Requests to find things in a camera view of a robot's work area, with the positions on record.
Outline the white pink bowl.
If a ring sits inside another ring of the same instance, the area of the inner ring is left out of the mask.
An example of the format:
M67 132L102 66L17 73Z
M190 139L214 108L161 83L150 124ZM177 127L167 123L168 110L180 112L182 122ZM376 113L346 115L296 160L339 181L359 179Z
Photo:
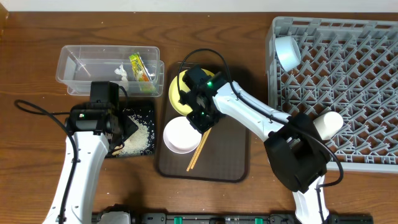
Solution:
M169 150L177 154L187 154L196 149L202 134L193 128L185 116L170 120L163 132L163 140Z

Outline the light blue bowl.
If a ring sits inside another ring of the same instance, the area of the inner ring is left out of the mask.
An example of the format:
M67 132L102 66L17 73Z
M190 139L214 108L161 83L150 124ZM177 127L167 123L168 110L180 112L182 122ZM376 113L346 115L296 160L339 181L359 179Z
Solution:
M301 63L301 54L295 39L291 36L275 39L275 50L281 67L289 72Z

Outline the yellow green snack wrapper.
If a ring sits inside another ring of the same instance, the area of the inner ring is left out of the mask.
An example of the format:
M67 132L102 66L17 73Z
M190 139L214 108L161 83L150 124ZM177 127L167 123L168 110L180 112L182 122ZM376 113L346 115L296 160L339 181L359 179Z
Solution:
M152 84L152 79L141 59L139 53L135 53L129 56L132 71L137 82L143 82L140 84L140 90L144 93L155 92L155 86Z

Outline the small pale green cup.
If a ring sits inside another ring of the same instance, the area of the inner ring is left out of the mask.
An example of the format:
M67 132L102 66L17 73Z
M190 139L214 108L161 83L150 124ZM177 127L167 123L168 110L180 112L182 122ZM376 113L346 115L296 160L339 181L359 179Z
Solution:
M335 112L329 111L313 121L320 137L326 141L331 139L344 124L343 117Z

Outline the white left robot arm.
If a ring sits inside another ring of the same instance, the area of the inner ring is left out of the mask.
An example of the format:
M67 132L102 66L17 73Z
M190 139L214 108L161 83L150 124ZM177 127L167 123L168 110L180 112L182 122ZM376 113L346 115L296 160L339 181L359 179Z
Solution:
M65 160L45 223L91 223L101 166L138 129L119 104L123 87L92 82L90 100L74 106L62 128Z

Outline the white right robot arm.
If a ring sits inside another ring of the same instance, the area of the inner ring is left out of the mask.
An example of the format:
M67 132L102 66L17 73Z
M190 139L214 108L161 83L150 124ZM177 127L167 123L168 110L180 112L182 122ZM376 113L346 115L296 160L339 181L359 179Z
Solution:
M221 72L209 75L198 66L177 75L177 88L179 102L191 108L187 119L199 133L227 115L263 140L274 175L293 193L301 223L327 219L323 188L332 153L324 141L342 127L338 113L316 119L303 113L291 116L257 100Z

